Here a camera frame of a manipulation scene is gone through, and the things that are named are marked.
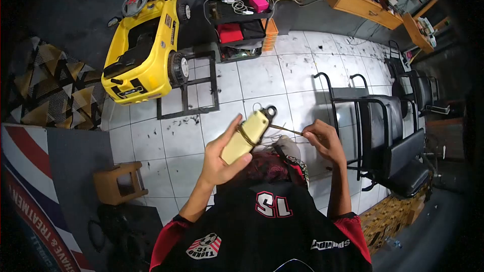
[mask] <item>yellow hair clipper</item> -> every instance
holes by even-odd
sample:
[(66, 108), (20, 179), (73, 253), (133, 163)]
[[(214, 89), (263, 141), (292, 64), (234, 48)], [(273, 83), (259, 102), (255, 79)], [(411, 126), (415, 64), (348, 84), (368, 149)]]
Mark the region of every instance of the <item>yellow hair clipper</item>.
[(232, 164), (242, 155), (250, 152), (272, 123), (277, 113), (274, 106), (253, 112), (245, 122), (239, 125), (220, 156), (227, 164)]

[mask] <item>yellow toy car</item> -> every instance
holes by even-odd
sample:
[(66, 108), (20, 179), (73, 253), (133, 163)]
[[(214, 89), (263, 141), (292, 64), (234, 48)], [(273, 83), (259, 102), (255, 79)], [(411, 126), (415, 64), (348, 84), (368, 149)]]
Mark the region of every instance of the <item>yellow toy car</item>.
[(190, 19), (182, 0), (125, 0), (107, 53), (101, 83), (121, 105), (163, 97), (188, 80), (188, 62), (177, 52), (179, 24)]

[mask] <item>barber chair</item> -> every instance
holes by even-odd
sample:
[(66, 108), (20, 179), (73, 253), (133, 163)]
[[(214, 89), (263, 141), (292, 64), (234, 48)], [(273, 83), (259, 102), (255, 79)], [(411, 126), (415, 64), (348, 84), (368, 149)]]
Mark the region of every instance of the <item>barber chair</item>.
[(357, 179), (369, 178), (372, 184), (362, 191), (371, 190), (381, 184), (398, 196), (410, 198), (417, 194), (429, 180), (429, 166), (418, 160), (424, 152), (424, 130), (417, 126), (415, 104), (409, 100), (413, 109), (414, 133), (403, 138), (403, 119), (400, 99), (387, 95), (368, 94), (366, 79), (361, 77), (365, 88), (332, 88), (325, 73), (323, 75), (329, 87), (329, 96), (339, 135), (336, 117), (336, 102), (353, 102), (355, 105), (357, 128), (357, 157), (348, 160), (348, 169), (357, 170)]
[(430, 112), (449, 114), (450, 105), (443, 103), (439, 99), (439, 84), (434, 77), (421, 76), (416, 70), (407, 72), (405, 77), (409, 77), (413, 93), (405, 95), (405, 99), (417, 103), (420, 116)]
[(402, 75), (405, 75), (405, 69), (401, 60), (400, 48), (393, 40), (388, 41), (388, 47), (390, 48), (390, 52), (389, 56), (385, 57), (385, 64), (390, 70), (390, 76), (396, 79)]
[[(402, 84), (395, 81), (394, 84), (400, 84), (400, 87), (398, 87), (397, 90), (402, 91), (396, 96), (401, 100), (410, 100), (417, 103), (420, 116), (424, 116), (429, 112), (448, 114), (450, 106), (439, 100), (439, 85), (437, 79), (434, 77), (419, 75), (416, 70), (411, 70), (409, 72), (405, 71), (401, 61), (401, 53), (398, 44), (393, 40), (389, 40), (388, 46), (390, 48), (390, 53), (389, 57), (385, 57), (385, 64), (390, 70), (391, 77), (395, 79), (408, 77), (413, 90), (413, 93), (403, 95)], [(434, 97), (434, 89), (436, 90), (437, 98)], [(406, 108), (403, 109), (403, 117), (405, 118), (407, 111)]]

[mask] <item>bottle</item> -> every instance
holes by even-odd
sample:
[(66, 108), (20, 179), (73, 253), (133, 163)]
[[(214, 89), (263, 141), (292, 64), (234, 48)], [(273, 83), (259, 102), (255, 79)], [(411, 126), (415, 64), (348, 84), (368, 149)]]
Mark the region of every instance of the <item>bottle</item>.
[(402, 245), (400, 244), (400, 241), (394, 239), (394, 238), (391, 238), (390, 236), (387, 236), (385, 238), (385, 242), (392, 248), (398, 248), (398, 249), (401, 249), (402, 248)]

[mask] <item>left hand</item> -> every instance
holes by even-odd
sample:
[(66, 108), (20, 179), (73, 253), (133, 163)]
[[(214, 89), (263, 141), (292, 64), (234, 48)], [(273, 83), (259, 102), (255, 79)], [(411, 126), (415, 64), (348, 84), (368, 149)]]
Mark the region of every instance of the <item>left hand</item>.
[(231, 165), (227, 165), (220, 157), (222, 149), (236, 132), (237, 125), (241, 120), (242, 115), (239, 114), (221, 136), (209, 142), (207, 147), (205, 147), (203, 169), (198, 180), (206, 187), (213, 187), (228, 182), (252, 160), (251, 154), (244, 154)]

